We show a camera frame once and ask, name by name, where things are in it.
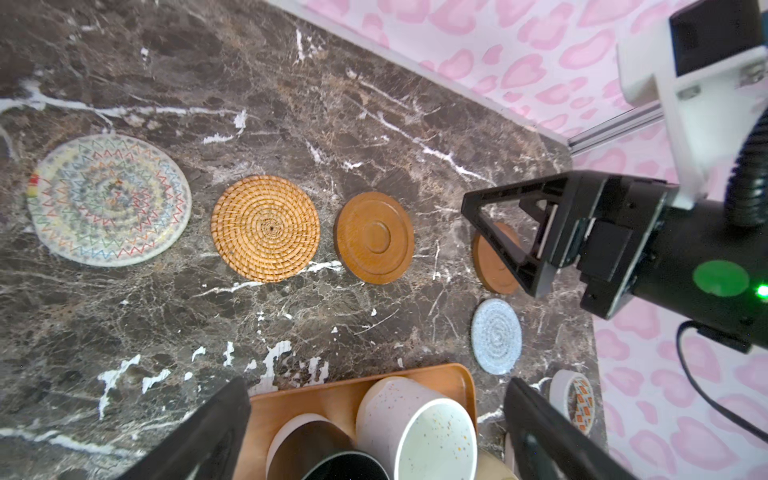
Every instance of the gray knitted coaster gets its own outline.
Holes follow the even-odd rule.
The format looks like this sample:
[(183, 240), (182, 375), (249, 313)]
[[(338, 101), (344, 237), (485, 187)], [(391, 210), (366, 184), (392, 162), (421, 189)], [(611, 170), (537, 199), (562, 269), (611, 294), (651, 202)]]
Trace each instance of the gray knitted coaster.
[(512, 370), (523, 347), (520, 322), (504, 300), (481, 303), (472, 318), (472, 350), (488, 373), (504, 375)]

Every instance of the dark brown marble surface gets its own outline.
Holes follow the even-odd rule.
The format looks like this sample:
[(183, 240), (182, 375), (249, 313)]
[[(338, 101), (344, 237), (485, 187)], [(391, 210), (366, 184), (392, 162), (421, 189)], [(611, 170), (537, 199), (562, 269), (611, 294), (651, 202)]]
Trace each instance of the dark brown marble surface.
[[(113, 478), (238, 375), (262, 392), (461, 362), (481, 446), (497, 455), (511, 376), (567, 367), (598, 385), (575, 270), (545, 299), (504, 297), (524, 337), (510, 375), (481, 371), (468, 342), (494, 295), (474, 273), (462, 195), (566, 170), (564, 147), (288, 14), (235, 0), (6, 2), (0, 127), (0, 477)], [(25, 190), (51, 149), (112, 130), (175, 159), (194, 208), (168, 251), (108, 270), (49, 253)], [(217, 198), (250, 174), (295, 182), (320, 216), (316, 263), (282, 283), (247, 283), (209, 234)], [(339, 209), (368, 190), (397, 199), (415, 228), (412, 265), (385, 286), (333, 251)], [(532, 237), (519, 211), (493, 214)], [(273, 363), (282, 341), (290, 353)], [(602, 417), (590, 437), (604, 445)]]

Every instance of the roll of tape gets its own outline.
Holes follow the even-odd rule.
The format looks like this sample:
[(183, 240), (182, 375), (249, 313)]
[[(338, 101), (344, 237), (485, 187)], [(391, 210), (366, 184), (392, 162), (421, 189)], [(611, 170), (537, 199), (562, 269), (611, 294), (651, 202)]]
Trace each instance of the roll of tape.
[[(571, 398), (571, 389), (576, 392), (576, 405), (573, 418), (568, 411), (568, 400)], [(583, 432), (585, 435), (592, 429), (594, 421), (594, 393), (592, 385), (587, 377), (579, 372), (560, 370), (552, 377), (549, 386), (549, 402), (566, 419)]]

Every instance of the speckled white cup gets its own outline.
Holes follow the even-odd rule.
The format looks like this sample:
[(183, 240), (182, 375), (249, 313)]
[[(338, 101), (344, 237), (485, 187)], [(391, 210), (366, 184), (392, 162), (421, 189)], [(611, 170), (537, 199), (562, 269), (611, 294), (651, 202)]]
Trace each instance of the speckled white cup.
[(357, 411), (357, 448), (392, 480), (474, 480), (477, 436), (464, 407), (418, 382), (379, 380)]

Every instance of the wooden tray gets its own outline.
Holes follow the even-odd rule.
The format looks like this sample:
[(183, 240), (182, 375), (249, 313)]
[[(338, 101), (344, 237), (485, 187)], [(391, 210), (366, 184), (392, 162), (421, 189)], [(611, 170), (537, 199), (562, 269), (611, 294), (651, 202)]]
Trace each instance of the wooden tray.
[(475, 410), (475, 381), (472, 374), (459, 363), (430, 366), (343, 380), (282, 392), (265, 393), (250, 398), (248, 429), (237, 459), (233, 480), (263, 480), (266, 452), (277, 431), (302, 413), (316, 413), (336, 424), (353, 440), (357, 408), (368, 389), (388, 376), (404, 376), (454, 399), (469, 413), (477, 429)]

